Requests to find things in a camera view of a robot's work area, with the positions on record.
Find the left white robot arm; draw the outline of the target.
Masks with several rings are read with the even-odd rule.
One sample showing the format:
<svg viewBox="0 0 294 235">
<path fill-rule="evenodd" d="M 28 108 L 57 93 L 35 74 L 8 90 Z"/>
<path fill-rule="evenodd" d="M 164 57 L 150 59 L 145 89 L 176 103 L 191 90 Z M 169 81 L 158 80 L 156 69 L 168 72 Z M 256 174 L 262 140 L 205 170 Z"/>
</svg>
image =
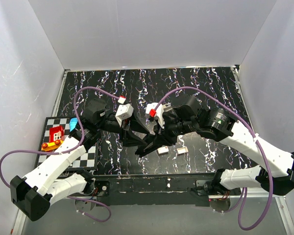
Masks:
<svg viewBox="0 0 294 235">
<path fill-rule="evenodd" d="M 12 203 L 31 221 L 43 217 L 55 202 L 75 193 L 88 196 L 95 191 L 94 176 L 81 169 L 63 180 L 57 178 L 79 157 L 87 153 L 101 137 L 101 132 L 118 133 L 125 147 L 146 146 L 136 132 L 149 134 L 129 104 L 119 105 L 115 113 L 106 112 L 107 103 L 95 98 L 88 102 L 81 123 L 64 139 L 60 147 L 24 177 L 10 182 Z"/>
</svg>

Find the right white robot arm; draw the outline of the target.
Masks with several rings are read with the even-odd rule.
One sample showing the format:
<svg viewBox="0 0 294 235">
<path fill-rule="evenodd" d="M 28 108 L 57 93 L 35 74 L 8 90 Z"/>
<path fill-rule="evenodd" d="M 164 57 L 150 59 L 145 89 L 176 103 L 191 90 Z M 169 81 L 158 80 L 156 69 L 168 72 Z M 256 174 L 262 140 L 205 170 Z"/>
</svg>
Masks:
<svg viewBox="0 0 294 235">
<path fill-rule="evenodd" d="M 223 194 L 236 188 L 270 189 L 284 196 L 294 189 L 294 152 L 283 151 L 262 138 L 253 137 L 236 116 L 222 108 L 207 109 L 191 96 L 180 98 L 168 110 L 149 104 L 146 113 L 156 119 L 154 134 L 144 137 L 146 146 L 136 150 L 143 157 L 160 147 L 172 146 L 180 135 L 196 132 L 203 138 L 227 145 L 247 156 L 257 166 L 247 169 L 216 171 L 213 180 L 200 188 L 206 192 Z"/>
</svg>

